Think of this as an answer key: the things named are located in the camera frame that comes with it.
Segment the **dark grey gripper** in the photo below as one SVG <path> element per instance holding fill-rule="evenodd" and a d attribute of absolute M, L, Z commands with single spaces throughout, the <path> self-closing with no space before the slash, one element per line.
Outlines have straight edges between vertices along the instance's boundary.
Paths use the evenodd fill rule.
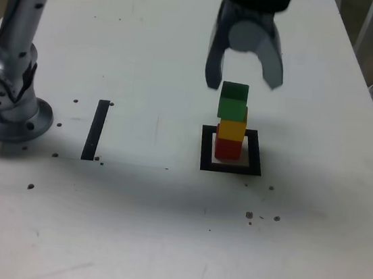
<path fill-rule="evenodd" d="M 270 89 L 282 86 L 283 62 L 280 39 L 274 25 L 274 13 L 235 7 L 240 22 L 234 23 L 234 3 L 222 0 L 210 39 L 205 65 L 207 86 L 218 89 L 222 81 L 222 62 L 228 48 L 238 52 L 253 53 L 262 66 L 262 76 Z"/>

